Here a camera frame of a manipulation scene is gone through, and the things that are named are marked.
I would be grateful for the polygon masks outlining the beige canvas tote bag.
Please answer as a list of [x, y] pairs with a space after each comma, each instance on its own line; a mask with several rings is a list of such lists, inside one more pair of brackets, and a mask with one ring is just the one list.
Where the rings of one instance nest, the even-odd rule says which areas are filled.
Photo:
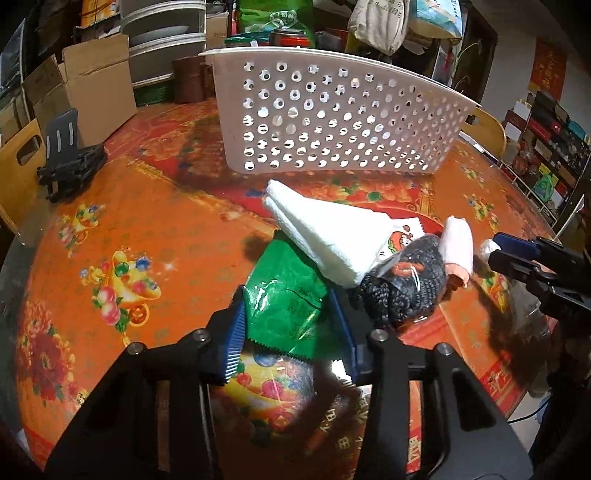
[[349, 17], [349, 32], [356, 40], [392, 56], [406, 38], [409, 13], [406, 0], [359, 0]]

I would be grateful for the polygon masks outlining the brown ceramic pot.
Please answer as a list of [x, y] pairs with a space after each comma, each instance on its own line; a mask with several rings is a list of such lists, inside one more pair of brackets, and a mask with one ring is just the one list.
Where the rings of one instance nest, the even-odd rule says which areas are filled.
[[197, 103], [215, 96], [211, 65], [201, 56], [187, 56], [172, 61], [174, 101]]

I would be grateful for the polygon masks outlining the glass jar red lid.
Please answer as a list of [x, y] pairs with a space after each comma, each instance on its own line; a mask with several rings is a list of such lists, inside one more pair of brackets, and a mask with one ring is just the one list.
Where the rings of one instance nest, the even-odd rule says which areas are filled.
[[298, 29], [276, 29], [270, 33], [270, 45], [281, 47], [310, 48], [310, 38], [305, 35], [304, 30]]

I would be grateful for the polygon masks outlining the black knitted glove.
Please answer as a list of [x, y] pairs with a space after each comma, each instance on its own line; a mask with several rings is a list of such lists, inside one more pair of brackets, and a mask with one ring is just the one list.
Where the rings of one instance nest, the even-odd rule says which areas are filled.
[[401, 329], [435, 311], [447, 281], [440, 237], [426, 234], [365, 275], [349, 298], [367, 312], [375, 327]]

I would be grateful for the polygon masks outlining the green shopping bag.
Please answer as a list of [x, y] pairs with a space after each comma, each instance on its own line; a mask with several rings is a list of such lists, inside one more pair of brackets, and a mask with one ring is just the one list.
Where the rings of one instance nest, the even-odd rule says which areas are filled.
[[240, 32], [301, 30], [315, 45], [311, 0], [239, 0], [236, 21]]

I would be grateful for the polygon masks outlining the green snack packet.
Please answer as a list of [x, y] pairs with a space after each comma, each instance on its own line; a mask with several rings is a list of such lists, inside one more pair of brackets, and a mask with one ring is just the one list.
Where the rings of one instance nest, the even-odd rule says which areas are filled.
[[305, 361], [342, 357], [327, 281], [283, 231], [274, 232], [245, 282], [243, 297], [250, 341]]

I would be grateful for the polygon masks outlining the blue white printed tote bag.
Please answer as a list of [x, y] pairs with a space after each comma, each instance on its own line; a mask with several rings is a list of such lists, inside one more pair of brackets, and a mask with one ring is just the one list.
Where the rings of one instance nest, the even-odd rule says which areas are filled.
[[460, 1], [412, 0], [408, 26], [413, 32], [426, 38], [461, 39], [463, 18]]

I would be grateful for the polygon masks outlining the white folded towel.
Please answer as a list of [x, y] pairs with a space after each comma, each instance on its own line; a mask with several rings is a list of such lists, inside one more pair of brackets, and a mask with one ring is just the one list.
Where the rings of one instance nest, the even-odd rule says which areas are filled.
[[425, 235], [419, 218], [393, 219], [366, 208], [317, 200], [280, 181], [266, 185], [263, 205], [322, 275], [345, 288]]

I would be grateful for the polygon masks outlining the brown cardboard box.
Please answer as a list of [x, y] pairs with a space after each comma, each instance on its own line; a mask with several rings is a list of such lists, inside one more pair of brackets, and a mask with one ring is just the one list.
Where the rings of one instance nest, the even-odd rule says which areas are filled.
[[69, 46], [24, 81], [42, 132], [55, 117], [75, 109], [81, 147], [105, 142], [136, 114], [129, 69], [129, 37], [116, 34]]

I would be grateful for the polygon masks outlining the right wooden chair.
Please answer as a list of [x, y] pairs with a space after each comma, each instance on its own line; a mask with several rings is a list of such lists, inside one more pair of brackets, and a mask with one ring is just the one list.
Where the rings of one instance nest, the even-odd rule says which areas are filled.
[[501, 159], [503, 157], [507, 147], [505, 129], [494, 116], [482, 108], [475, 108], [463, 123], [461, 131], [495, 158]]

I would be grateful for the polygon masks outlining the white shelf with boxes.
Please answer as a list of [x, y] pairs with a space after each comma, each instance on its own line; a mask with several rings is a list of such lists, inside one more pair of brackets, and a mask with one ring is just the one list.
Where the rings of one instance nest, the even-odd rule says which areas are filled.
[[507, 146], [516, 149], [506, 163], [518, 187], [552, 229], [561, 231], [582, 205], [590, 178], [585, 131], [544, 90], [518, 101], [502, 125]]

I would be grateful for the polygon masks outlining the black phone stand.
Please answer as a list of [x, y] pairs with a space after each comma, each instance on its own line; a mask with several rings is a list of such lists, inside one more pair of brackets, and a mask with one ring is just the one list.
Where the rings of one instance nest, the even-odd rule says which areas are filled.
[[37, 168], [39, 185], [47, 188], [46, 199], [58, 203], [77, 196], [106, 163], [103, 144], [79, 147], [78, 111], [71, 108], [51, 120], [46, 129], [45, 165]]

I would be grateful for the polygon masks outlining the pink white rolled cloth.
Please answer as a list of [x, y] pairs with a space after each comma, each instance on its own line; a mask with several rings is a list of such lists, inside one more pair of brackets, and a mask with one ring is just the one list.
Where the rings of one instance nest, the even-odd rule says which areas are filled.
[[448, 280], [466, 288], [473, 274], [474, 242], [470, 225], [464, 218], [450, 216], [446, 220], [439, 251]]

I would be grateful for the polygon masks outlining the white perforated plastic basket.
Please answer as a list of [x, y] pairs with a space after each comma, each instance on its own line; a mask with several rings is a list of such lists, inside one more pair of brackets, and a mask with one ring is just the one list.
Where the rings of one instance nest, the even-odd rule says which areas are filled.
[[478, 104], [425, 76], [301, 47], [207, 50], [228, 167], [240, 174], [432, 174]]

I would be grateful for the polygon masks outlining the white wrapped tissue pack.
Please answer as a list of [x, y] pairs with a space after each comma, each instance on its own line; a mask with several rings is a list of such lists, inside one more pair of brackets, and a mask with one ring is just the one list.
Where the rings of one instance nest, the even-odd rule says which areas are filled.
[[481, 243], [477, 256], [483, 263], [488, 263], [490, 255], [500, 249], [501, 247], [493, 239], [486, 239]]

